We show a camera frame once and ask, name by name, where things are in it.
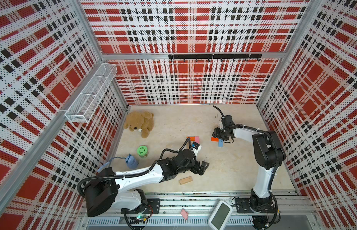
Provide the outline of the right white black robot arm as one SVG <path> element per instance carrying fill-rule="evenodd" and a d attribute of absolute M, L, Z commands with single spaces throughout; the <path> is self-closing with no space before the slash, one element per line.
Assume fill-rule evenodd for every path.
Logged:
<path fill-rule="evenodd" d="M 276 203 L 271 188 L 278 168 L 286 159 L 285 152 L 274 131 L 235 124 L 231 115 L 214 106 L 221 115 L 221 126 L 216 127 L 212 136 L 223 143 L 231 144 L 234 139 L 243 139 L 253 144 L 254 157 L 259 165 L 257 179 L 250 193 L 249 205 L 253 212 L 260 213 Z"/>

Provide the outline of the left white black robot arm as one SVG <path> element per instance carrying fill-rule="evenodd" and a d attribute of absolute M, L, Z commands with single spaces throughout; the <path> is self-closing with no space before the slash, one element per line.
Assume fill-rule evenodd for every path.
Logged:
<path fill-rule="evenodd" d="M 199 143 L 187 138 L 178 150 L 162 150 L 162 153 L 174 153 L 173 157 L 161 155 L 150 167 L 128 172 L 115 172 L 107 167 L 96 176 L 80 180 L 77 191 L 86 201 L 87 216 L 96 217 L 113 206 L 121 209 L 123 214 L 143 212 L 148 201 L 141 186 L 170 181 L 187 171 L 204 175 L 209 163 L 197 161 L 200 150 Z"/>

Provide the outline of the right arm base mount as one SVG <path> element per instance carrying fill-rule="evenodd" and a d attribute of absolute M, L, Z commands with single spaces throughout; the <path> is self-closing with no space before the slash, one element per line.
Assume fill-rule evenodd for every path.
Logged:
<path fill-rule="evenodd" d="M 272 225 L 278 224 L 281 220 L 281 214 L 278 208 L 278 202 L 274 196 L 268 198 L 256 198 L 254 195 L 250 198 L 240 198 L 235 196 L 231 200 L 237 213 L 255 213 L 265 216 L 253 216 L 252 223 L 255 230 L 268 230 Z"/>

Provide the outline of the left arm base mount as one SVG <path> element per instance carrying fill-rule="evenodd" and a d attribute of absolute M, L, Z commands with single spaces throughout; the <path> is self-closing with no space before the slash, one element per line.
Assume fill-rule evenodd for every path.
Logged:
<path fill-rule="evenodd" d="M 121 214 L 130 230 L 143 230 L 153 214 L 160 211 L 159 198 L 149 198 L 134 210 L 121 209 Z"/>

